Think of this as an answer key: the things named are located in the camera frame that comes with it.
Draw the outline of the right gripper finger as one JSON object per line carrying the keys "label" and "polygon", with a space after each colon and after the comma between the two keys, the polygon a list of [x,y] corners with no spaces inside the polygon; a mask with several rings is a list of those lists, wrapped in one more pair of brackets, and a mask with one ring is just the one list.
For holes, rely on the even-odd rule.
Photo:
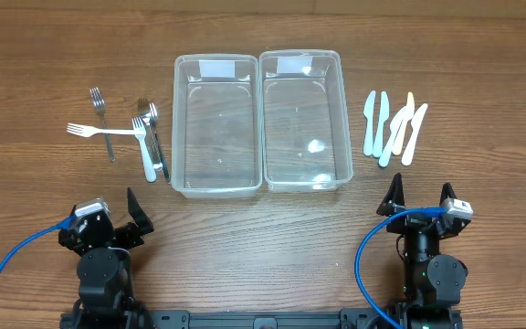
{"label": "right gripper finger", "polygon": [[448,198],[457,198],[456,193],[454,192],[453,187],[449,182],[443,184],[442,186],[439,205],[442,205]]}
{"label": "right gripper finger", "polygon": [[405,210],[405,197],[402,183],[402,175],[394,175],[392,183],[386,193],[384,200],[376,210],[377,215],[390,217]]}

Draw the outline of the light blue plastic knife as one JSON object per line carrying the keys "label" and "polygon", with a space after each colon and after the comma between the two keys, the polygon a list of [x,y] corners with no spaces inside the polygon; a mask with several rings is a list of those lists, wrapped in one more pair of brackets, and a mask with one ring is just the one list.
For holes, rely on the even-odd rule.
{"label": "light blue plastic knife", "polygon": [[395,142],[396,135],[399,132],[401,123],[405,117],[405,114],[407,113],[407,107],[402,107],[397,114],[394,116],[394,118],[390,122],[390,136],[387,140],[387,143],[384,146],[384,149],[382,151],[381,156],[378,160],[378,165],[382,168],[385,168],[388,166],[391,155],[392,155],[392,149]]}

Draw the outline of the mint green plastic knife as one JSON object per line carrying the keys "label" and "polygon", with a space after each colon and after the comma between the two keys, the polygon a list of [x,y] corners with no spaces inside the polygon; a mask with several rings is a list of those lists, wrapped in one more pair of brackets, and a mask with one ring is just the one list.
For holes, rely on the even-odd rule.
{"label": "mint green plastic knife", "polygon": [[381,92],[379,116],[373,141],[373,157],[379,158],[384,149],[384,124],[390,115],[389,99],[386,91]]}

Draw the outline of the pale white plastic knife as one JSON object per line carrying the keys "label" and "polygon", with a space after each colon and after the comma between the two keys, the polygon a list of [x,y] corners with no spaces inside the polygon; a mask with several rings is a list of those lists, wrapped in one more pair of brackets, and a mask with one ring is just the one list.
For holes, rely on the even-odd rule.
{"label": "pale white plastic knife", "polygon": [[363,116],[366,119],[366,130],[363,143],[363,154],[371,156],[373,154],[373,109],[376,91],[372,90],[363,107]]}

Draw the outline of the yellow plastic knife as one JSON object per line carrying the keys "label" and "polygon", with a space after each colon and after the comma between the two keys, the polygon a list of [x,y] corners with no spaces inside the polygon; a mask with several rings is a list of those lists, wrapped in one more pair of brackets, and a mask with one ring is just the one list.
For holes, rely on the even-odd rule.
{"label": "yellow plastic knife", "polygon": [[401,125],[399,127],[398,133],[394,140],[394,145],[392,149],[393,155],[399,155],[402,152],[403,149],[403,143],[405,140],[405,130],[407,127],[407,124],[409,121],[413,118],[415,114],[415,99],[414,94],[409,91],[407,93],[407,99],[406,99],[406,105],[405,105],[405,116],[403,117],[401,121]]}

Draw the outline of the white plastic fork thin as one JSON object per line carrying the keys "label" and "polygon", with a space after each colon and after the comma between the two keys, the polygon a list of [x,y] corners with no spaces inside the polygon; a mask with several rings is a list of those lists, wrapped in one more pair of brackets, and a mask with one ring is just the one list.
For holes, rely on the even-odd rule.
{"label": "white plastic fork thin", "polygon": [[67,126],[67,132],[89,138],[95,134],[117,134],[117,135],[135,135],[135,130],[113,130],[113,129],[101,129],[94,126],[69,123]]}

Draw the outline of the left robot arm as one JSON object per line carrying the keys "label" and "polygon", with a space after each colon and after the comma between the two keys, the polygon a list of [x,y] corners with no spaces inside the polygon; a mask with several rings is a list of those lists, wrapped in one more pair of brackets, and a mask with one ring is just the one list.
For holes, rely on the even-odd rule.
{"label": "left robot arm", "polygon": [[75,205],[58,233],[58,243],[80,256],[79,298],[60,317],[60,329],[154,329],[145,304],[135,297],[130,249],[143,244],[153,223],[131,188],[127,189],[132,221],[115,228],[108,204],[101,197]]}

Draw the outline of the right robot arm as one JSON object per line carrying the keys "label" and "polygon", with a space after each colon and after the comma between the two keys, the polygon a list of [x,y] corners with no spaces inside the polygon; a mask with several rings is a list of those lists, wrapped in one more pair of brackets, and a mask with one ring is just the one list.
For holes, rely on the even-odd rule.
{"label": "right robot arm", "polygon": [[460,328],[461,316],[452,307],[460,303],[468,268],[441,253],[439,244],[458,236],[471,222],[473,209],[446,183],[432,214],[402,215],[405,210],[402,176],[397,173],[376,213],[392,219],[386,231],[404,242],[397,253],[404,263],[405,298],[388,305],[385,313],[404,328]]}

